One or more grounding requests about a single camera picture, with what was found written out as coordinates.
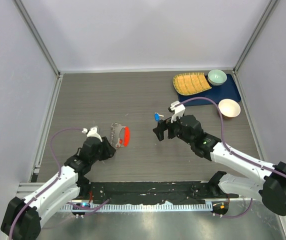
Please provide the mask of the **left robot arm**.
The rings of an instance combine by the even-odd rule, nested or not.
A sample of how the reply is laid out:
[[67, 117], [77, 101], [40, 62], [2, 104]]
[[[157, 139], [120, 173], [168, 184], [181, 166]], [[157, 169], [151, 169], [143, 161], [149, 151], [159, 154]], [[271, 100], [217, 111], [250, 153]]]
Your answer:
[[0, 230], [10, 240], [35, 240], [46, 222], [69, 201], [85, 199], [90, 181], [85, 175], [97, 161], [110, 159], [116, 149], [106, 137], [88, 137], [50, 180], [7, 205]]

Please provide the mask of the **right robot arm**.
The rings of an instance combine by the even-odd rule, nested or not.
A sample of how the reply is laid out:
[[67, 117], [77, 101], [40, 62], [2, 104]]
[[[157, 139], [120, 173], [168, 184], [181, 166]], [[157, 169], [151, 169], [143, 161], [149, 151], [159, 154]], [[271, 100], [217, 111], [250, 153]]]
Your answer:
[[179, 138], [190, 146], [200, 158], [225, 165], [242, 177], [218, 171], [209, 184], [209, 193], [216, 198], [223, 194], [261, 201], [271, 212], [286, 216], [286, 163], [273, 164], [251, 157], [227, 145], [220, 138], [205, 132], [193, 115], [185, 115], [175, 121], [159, 120], [153, 129], [159, 141]]

